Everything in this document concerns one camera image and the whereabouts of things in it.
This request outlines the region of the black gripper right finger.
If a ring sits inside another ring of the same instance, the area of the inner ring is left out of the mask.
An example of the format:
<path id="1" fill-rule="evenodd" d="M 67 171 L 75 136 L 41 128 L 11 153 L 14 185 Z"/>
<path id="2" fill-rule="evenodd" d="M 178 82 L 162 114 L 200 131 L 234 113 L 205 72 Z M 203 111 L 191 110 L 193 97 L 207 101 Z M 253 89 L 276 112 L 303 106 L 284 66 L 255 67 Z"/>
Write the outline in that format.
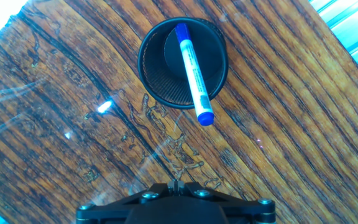
<path id="1" fill-rule="evenodd" d="M 275 202 L 269 198 L 243 200 L 207 189 L 197 182 L 177 183 L 179 210 L 200 223 L 275 223 Z"/>

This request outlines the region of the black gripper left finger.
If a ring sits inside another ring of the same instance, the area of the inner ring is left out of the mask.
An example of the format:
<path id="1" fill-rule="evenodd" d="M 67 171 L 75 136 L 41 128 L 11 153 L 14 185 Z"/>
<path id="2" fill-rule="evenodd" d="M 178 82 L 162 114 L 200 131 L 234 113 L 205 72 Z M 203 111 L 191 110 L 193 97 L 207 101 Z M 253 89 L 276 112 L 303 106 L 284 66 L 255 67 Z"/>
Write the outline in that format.
<path id="1" fill-rule="evenodd" d="M 84 203 L 76 210 L 76 223 L 91 224 L 104 223 L 107 221 L 124 223 L 130 212 L 138 205 L 173 196 L 176 191 L 176 182 L 153 184 L 146 190 L 107 205 L 96 205 L 94 202 Z"/>

